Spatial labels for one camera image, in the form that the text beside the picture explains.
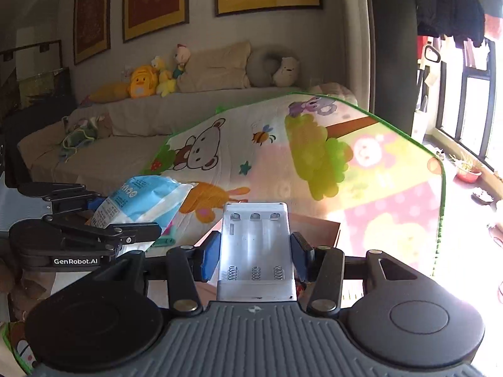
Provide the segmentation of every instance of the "black circular pad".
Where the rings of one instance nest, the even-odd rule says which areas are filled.
[[[349,309],[348,330],[369,354],[407,368],[436,369],[470,358],[482,317],[435,282],[387,281]]]
[[[132,359],[157,340],[162,327],[154,302],[120,282],[103,281],[41,302],[28,316],[26,338],[38,360],[81,373]]]

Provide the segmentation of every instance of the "yellow plush toy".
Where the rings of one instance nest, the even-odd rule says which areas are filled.
[[[177,91],[177,81],[173,79],[173,72],[166,69],[166,64],[160,56],[156,56],[152,62],[152,67],[159,73],[159,84],[155,93],[165,97],[168,93]]]
[[[132,98],[155,95],[158,75],[154,67],[143,65],[136,68],[131,75],[130,94]]]
[[[163,98],[168,93],[173,93],[177,91],[177,80],[176,79],[167,79],[165,82],[161,82],[158,84],[157,89],[155,90],[157,95],[161,95]]]

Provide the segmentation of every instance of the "window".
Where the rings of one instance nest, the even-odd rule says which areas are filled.
[[[503,43],[446,49],[437,128],[490,168],[503,168]]]

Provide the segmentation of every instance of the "red pot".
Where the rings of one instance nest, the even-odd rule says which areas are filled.
[[[468,171],[462,167],[457,167],[456,177],[465,183],[473,184],[482,175],[481,171]]]

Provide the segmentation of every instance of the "plastic bag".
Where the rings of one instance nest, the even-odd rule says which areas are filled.
[[[169,177],[138,176],[127,180],[97,208],[90,224],[106,228],[109,224],[156,222],[163,232],[172,221],[192,189]],[[119,255],[140,249],[146,251],[153,242],[122,247]]]

